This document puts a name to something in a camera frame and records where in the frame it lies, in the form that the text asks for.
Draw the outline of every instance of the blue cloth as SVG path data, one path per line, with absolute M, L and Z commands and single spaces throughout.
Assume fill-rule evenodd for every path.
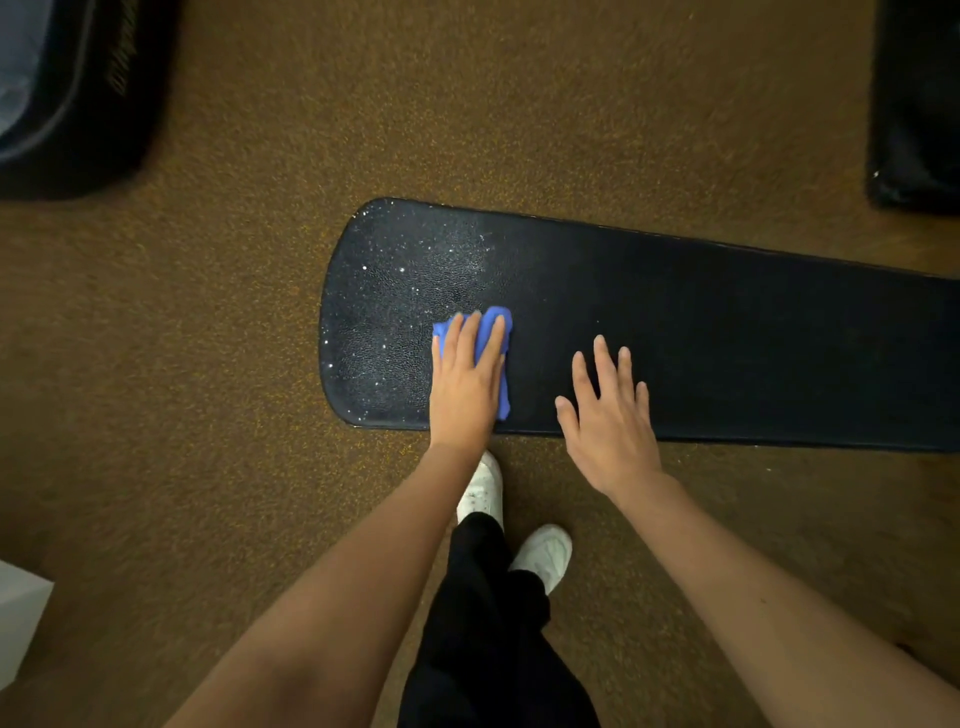
M 480 358 L 483 349 L 487 347 L 487 342 L 490 341 L 490 335 L 493 332 L 493 322 L 496 321 L 497 316 L 501 315 L 507 323 L 507 330 L 503 334 L 503 346 L 500 347 L 500 353 L 507 353 L 507 349 L 510 348 L 510 332 L 514 330 L 514 317 L 510 315 L 509 308 L 492 305 L 487 309 L 487 313 L 483 315 L 483 318 L 480 319 L 480 328 L 477 330 L 477 343 L 473 349 L 474 364 L 476 364 L 477 359 Z M 433 335 L 440 337 L 441 358 L 444 356 L 446 331 L 450 328 L 451 323 L 453 323 L 452 316 L 447 321 L 433 325 Z M 504 366 L 503 372 L 500 374 L 500 402 L 496 408 L 496 419 L 502 422 L 507 419 L 507 415 L 509 414 L 510 397 L 507 394 L 507 368 Z

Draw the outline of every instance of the carpet floor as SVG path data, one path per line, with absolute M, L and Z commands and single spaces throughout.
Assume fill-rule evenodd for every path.
M 158 726 L 414 467 L 423 434 L 343 425 L 317 376 L 324 269 L 370 198 L 960 274 L 960 222 L 863 195 L 873 12 L 188 0 L 142 174 L 0 204 L 0 558 L 56 582 L 0 724 Z M 546 631 L 603 723 L 762 725 L 562 443 L 492 447 L 509 540 L 543 522 L 573 535 Z M 960 459 L 663 458 L 744 539 L 960 680 Z M 444 558 L 377 726 L 396 720 Z

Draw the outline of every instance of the hand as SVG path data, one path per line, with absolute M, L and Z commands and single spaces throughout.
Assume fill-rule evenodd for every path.
M 603 336 L 593 340 L 600 399 L 593 392 L 582 352 L 573 356 L 573 391 L 580 417 L 566 397 L 557 397 L 557 420 L 566 451 L 590 485 L 614 501 L 663 472 L 657 437 L 650 426 L 650 393 L 640 382 L 634 389 L 630 350 L 620 350 L 613 365 Z
M 433 337 L 433 387 L 430 390 L 430 447 L 446 445 L 480 460 L 496 418 L 503 371 L 503 316 L 493 322 L 493 331 L 479 361 L 473 364 L 480 312 L 464 321 L 453 317 L 440 357 L 440 337 Z

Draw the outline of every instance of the white sneaker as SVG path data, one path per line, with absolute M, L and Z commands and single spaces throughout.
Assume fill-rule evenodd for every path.
M 489 451 L 483 453 L 464 496 L 457 503 L 457 523 L 477 511 L 493 516 L 503 529 L 503 475 Z
M 564 578 L 572 555 L 570 534 L 558 525 L 542 525 L 523 542 L 510 571 L 532 571 L 540 577 L 544 590 L 550 594 Z

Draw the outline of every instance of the person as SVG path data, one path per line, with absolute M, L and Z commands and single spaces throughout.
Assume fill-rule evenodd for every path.
M 516 558 L 499 469 L 499 319 L 474 361 L 479 314 L 433 340 L 430 445 L 413 473 L 325 553 L 210 672 L 170 728 L 369 725 L 454 512 L 401 726 L 595 726 L 580 683 L 540 633 L 569 537 L 538 530 Z M 960 692 L 707 515 L 660 464 L 630 352 L 593 343 L 599 396 L 573 357 L 578 409 L 558 397 L 567 451 L 676 581 L 774 726 L 957 726 Z

